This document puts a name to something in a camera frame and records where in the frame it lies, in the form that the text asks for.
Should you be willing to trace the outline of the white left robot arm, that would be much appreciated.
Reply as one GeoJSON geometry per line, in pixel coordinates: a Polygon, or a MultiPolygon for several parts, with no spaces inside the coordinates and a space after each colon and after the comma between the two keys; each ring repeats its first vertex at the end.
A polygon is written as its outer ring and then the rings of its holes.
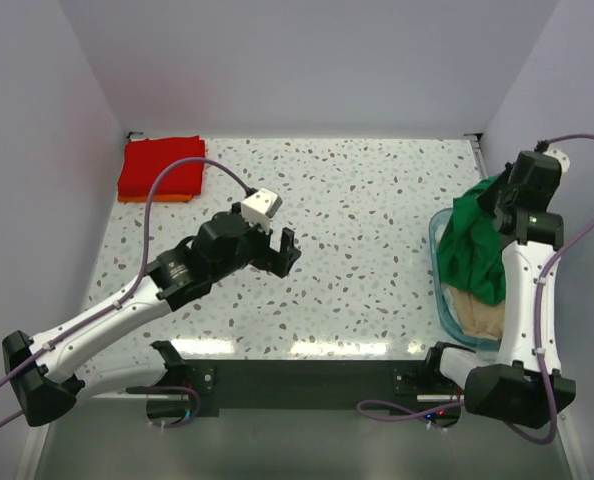
{"type": "Polygon", "coordinates": [[[282,200],[260,190],[215,214],[174,248],[144,261],[122,290],[89,311],[30,336],[17,330],[2,341],[6,380],[31,427],[48,424],[77,403],[91,383],[76,372],[132,331],[208,295],[224,278],[247,266],[286,277],[300,258],[294,233],[284,228],[270,246],[271,221],[282,200]]]}

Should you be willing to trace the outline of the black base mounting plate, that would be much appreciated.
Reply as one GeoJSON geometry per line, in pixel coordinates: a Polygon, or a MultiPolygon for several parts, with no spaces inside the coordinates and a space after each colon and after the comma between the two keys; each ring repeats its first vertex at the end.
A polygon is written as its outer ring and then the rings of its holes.
{"type": "Polygon", "coordinates": [[[193,415],[217,417],[227,410],[355,411],[365,400],[402,406],[389,417],[423,411],[422,419],[450,428],[461,416],[458,388],[434,377],[422,361],[392,360],[184,360],[146,395],[150,420],[180,422],[193,415]]]}

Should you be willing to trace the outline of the clear blue plastic bin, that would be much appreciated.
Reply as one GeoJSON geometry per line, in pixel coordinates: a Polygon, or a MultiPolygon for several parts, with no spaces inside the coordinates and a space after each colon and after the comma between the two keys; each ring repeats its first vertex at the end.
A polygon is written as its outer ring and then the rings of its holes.
{"type": "Polygon", "coordinates": [[[439,210],[432,216],[428,225],[429,251],[433,272],[434,296],[439,322],[443,330],[458,344],[478,351],[496,352],[500,346],[499,341],[488,338],[473,337],[463,332],[458,321],[458,317],[454,308],[454,302],[448,287],[440,280],[437,251],[451,215],[451,208],[439,210]]]}

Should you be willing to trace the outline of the folded red t shirt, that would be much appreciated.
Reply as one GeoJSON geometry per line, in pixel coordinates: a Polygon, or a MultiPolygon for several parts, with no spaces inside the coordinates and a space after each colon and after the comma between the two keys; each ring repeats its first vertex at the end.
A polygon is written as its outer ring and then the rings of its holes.
{"type": "MultiPolygon", "coordinates": [[[[205,154],[205,142],[199,136],[128,141],[117,183],[118,194],[148,195],[156,178],[174,162],[189,157],[204,158],[205,154]]],[[[159,183],[156,194],[192,194],[194,198],[201,194],[203,171],[202,163],[176,167],[159,183]]]]}

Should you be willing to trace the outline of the folded orange t shirt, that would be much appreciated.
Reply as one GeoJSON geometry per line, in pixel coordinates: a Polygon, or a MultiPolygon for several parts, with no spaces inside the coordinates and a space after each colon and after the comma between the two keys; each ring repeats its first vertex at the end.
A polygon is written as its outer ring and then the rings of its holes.
{"type": "MultiPolygon", "coordinates": [[[[193,199],[192,194],[155,194],[151,201],[154,203],[187,203],[193,199]]],[[[145,204],[148,201],[147,195],[117,195],[120,203],[145,204]]]]}

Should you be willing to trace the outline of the beige t shirt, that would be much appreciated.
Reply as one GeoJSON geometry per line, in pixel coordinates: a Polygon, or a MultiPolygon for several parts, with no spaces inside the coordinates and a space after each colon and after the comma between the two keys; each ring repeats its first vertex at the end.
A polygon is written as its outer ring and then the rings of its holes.
{"type": "Polygon", "coordinates": [[[467,336],[498,341],[503,337],[505,302],[488,305],[474,295],[449,288],[456,316],[467,336]]]}

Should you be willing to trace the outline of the green t shirt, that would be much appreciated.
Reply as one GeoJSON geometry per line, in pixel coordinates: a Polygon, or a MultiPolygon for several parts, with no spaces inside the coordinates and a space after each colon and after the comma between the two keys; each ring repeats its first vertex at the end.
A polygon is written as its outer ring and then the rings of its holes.
{"type": "Polygon", "coordinates": [[[452,213],[437,248],[442,283],[473,295],[486,305],[505,300],[500,235],[477,199],[497,178],[481,180],[452,203],[452,213]]]}

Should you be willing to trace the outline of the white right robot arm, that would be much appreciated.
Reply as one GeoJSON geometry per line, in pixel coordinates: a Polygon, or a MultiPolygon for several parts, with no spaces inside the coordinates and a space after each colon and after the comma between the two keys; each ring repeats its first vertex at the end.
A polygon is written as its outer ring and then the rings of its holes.
{"type": "Polygon", "coordinates": [[[549,204],[570,161],[559,149],[524,150],[479,193],[479,211],[499,236],[505,274],[504,330],[494,362],[473,350],[437,343],[422,369],[436,393],[456,384],[472,414],[512,427],[554,425],[575,398],[563,377],[554,327],[554,290],[564,252],[564,221],[549,204]]]}

